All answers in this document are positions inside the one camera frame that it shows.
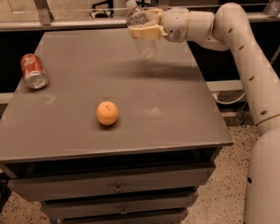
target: orange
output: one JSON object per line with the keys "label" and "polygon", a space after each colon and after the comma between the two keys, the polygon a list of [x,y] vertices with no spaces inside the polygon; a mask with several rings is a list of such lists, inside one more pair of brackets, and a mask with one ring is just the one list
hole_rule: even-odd
{"label": "orange", "polygon": [[96,118],[104,125],[115,123],[118,117],[118,107],[110,101],[101,102],[96,108]]}

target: cable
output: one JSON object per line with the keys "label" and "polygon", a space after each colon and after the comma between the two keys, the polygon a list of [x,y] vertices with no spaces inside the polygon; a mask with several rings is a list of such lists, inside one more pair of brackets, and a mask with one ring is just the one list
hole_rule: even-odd
{"label": "cable", "polygon": [[234,103],[240,101],[241,99],[243,99],[245,96],[245,93],[243,93],[239,98],[235,99],[234,101],[230,101],[230,102],[219,101],[217,98],[218,93],[212,93],[212,95],[217,103],[222,104],[222,105],[231,105],[231,104],[234,104]]}

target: clear water bottle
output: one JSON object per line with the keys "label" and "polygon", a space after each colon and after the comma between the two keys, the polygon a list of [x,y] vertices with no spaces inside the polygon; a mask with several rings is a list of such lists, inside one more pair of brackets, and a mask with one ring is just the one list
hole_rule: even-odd
{"label": "clear water bottle", "polygon": [[[145,11],[140,8],[135,0],[129,0],[126,3],[127,15],[126,22],[127,26],[143,25],[148,22],[148,17]],[[147,40],[142,38],[133,39],[142,59],[149,60],[153,58],[157,53],[156,42],[154,40]]]}

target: soda can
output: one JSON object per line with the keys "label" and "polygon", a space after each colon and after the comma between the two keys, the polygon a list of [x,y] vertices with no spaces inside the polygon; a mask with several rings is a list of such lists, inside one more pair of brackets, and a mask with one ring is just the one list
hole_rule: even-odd
{"label": "soda can", "polygon": [[21,71],[28,88],[40,89],[49,82],[42,61],[34,54],[26,54],[21,58]]}

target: white bottle cap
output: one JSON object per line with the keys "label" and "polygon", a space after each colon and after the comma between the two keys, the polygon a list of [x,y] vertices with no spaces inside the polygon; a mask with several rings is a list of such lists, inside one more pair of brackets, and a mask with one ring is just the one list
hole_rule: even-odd
{"label": "white bottle cap", "polygon": [[126,3],[126,7],[128,9],[133,9],[135,7],[137,7],[137,3],[135,0],[129,0],[127,3]]}

